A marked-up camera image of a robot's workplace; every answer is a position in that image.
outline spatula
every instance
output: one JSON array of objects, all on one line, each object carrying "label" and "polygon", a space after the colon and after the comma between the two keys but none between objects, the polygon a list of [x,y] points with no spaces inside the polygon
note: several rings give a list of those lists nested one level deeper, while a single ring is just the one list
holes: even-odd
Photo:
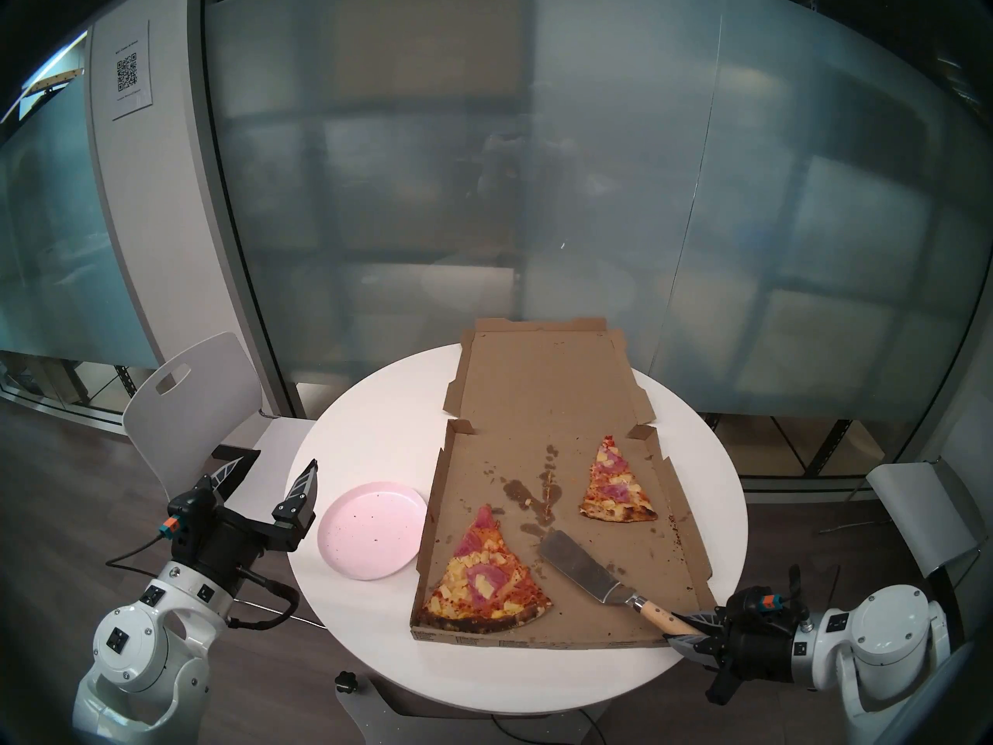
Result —
[{"label": "spatula", "polygon": [[594,561],[566,532],[551,532],[538,545],[538,552],[555,568],[569,577],[601,603],[610,606],[631,606],[669,636],[702,636],[678,617],[642,598],[630,587],[617,581],[612,574]]}]

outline chair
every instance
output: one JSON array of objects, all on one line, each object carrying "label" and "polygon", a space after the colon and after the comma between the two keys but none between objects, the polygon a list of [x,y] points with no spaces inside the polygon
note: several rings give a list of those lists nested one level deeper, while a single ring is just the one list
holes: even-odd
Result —
[{"label": "chair", "polygon": [[954,471],[975,502],[984,527],[982,539],[963,518],[963,502],[949,495],[953,479],[948,476],[942,482],[941,470],[936,470],[940,465],[886,464],[866,476],[924,576],[974,550],[993,528],[993,404],[982,394],[970,399],[955,422],[939,461]]},{"label": "chair", "polygon": [[[204,462],[234,429],[261,411],[262,390],[237,337],[223,333],[179,353],[141,385],[124,410],[124,430],[166,496],[193,488]],[[225,505],[245,518],[272,520],[308,419],[266,417],[260,453]]]}]

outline ham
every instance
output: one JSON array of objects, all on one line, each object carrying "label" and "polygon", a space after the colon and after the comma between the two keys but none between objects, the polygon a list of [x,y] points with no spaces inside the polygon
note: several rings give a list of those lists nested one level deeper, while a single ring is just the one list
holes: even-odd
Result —
[{"label": "ham", "polygon": [[619,475],[620,473],[628,472],[628,463],[624,460],[624,457],[620,454],[615,454],[613,451],[607,451],[607,458],[613,460],[614,464],[607,464],[607,462],[598,462],[597,466],[607,473],[608,475]]},{"label": "ham", "polygon": [[600,490],[616,502],[631,502],[631,490],[627,483],[609,483]]},{"label": "ham", "polygon": [[[476,578],[479,575],[482,575],[484,580],[486,580],[486,582],[488,582],[493,589],[493,592],[489,595],[484,595],[479,592],[479,589],[476,586]],[[477,604],[486,603],[486,601],[493,598],[493,595],[497,594],[502,586],[507,584],[510,578],[503,573],[500,568],[497,568],[491,563],[477,563],[475,566],[470,566],[466,569],[466,577],[469,579],[469,591],[473,594],[473,602]]]},{"label": "ham", "polygon": [[493,519],[493,510],[490,509],[488,504],[484,504],[479,508],[479,512],[476,514],[476,520],[473,521],[473,525],[476,528],[497,527],[497,522]]},{"label": "ham", "polygon": [[459,546],[455,548],[455,557],[459,558],[468,555],[470,552],[479,552],[483,549],[483,540],[473,534],[473,529],[469,529],[462,537]]}]

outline plate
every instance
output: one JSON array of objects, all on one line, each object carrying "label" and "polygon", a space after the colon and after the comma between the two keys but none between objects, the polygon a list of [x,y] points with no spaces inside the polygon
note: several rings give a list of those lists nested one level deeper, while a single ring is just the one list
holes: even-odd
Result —
[{"label": "plate", "polygon": [[318,548],[328,566],[349,579],[380,579],[417,554],[427,504],[400,483],[366,483],[346,491],[325,511]]}]

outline pizza slice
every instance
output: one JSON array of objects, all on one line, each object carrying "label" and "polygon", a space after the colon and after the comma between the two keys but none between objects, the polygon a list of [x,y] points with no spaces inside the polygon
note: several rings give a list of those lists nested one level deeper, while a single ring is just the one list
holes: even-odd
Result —
[{"label": "pizza slice", "polygon": [[495,633],[537,619],[551,605],[527,566],[507,549],[500,524],[484,504],[418,621],[441,630]]},{"label": "pizza slice", "polygon": [[632,523],[635,520],[658,520],[651,502],[638,484],[631,465],[608,435],[597,449],[590,466],[590,488],[586,490],[579,511],[587,518]]}]

